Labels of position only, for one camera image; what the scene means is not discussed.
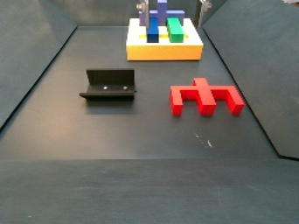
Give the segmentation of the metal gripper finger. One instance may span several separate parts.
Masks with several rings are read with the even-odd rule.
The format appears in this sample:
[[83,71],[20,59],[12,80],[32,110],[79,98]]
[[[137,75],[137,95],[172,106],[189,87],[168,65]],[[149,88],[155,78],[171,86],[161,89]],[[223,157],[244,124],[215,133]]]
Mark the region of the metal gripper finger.
[[136,9],[144,14],[144,26],[149,28],[149,0],[139,0]]
[[204,14],[207,13],[207,11],[211,9],[212,3],[211,3],[211,0],[199,0],[199,4],[200,4],[200,10],[199,10],[197,27],[201,27],[203,17],[204,17]]

